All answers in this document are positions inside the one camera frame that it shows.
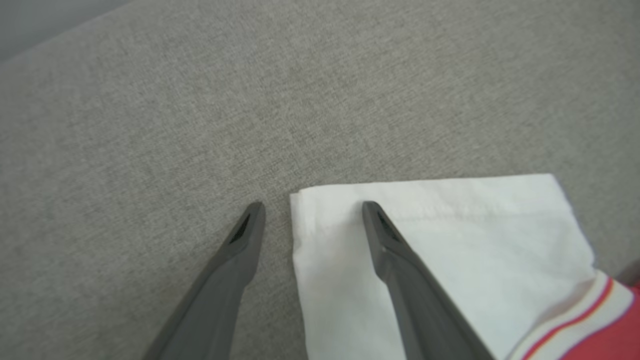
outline folded white garment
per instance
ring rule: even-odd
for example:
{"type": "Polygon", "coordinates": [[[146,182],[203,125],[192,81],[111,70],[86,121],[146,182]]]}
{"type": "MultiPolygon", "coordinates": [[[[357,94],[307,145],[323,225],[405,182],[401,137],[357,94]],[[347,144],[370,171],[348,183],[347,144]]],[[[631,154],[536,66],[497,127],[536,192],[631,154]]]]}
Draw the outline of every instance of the folded white garment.
{"type": "Polygon", "coordinates": [[[364,200],[382,206],[496,359],[595,283],[591,248],[551,175],[307,188],[291,195],[291,213],[310,360],[405,358],[364,200]]]}

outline gray background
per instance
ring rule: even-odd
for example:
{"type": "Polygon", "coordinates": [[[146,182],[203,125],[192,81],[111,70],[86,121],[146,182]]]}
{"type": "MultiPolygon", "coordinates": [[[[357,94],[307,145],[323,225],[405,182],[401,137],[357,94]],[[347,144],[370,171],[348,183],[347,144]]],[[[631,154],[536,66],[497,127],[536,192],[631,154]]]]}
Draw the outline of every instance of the gray background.
{"type": "Polygon", "coordinates": [[[251,201],[232,359],[304,359],[288,196],[555,174],[640,256],[634,0],[135,0],[0,65],[0,354],[137,359],[251,201]]]}

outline red and white garment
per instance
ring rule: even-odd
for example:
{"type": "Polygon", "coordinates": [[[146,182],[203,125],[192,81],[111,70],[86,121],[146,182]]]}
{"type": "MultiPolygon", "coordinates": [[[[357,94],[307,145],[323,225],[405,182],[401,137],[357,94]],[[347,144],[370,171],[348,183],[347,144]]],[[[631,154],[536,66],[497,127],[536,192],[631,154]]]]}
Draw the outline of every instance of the red and white garment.
{"type": "Polygon", "coordinates": [[[291,195],[310,360],[405,358],[371,262],[378,202],[495,359],[640,359],[637,292],[593,268],[551,175],[328,185],[291,195]]]}

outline dark object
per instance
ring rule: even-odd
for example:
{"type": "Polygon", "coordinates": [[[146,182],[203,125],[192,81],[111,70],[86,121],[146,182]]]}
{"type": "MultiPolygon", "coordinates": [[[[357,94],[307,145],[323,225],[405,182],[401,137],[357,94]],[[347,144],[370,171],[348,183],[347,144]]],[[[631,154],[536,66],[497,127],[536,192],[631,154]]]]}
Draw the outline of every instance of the dark object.
{"type": "Polygon", "coordinates": [[[371,258],[387,284],[407,360],[493,359],[380,205],[362,204],[371,258]]]}
{"type": "Polygon", "coordinates": [[[264,205],[249,205],[149,348],[145,360],[228,359],[244,287],[253,279],[264,205]]]}

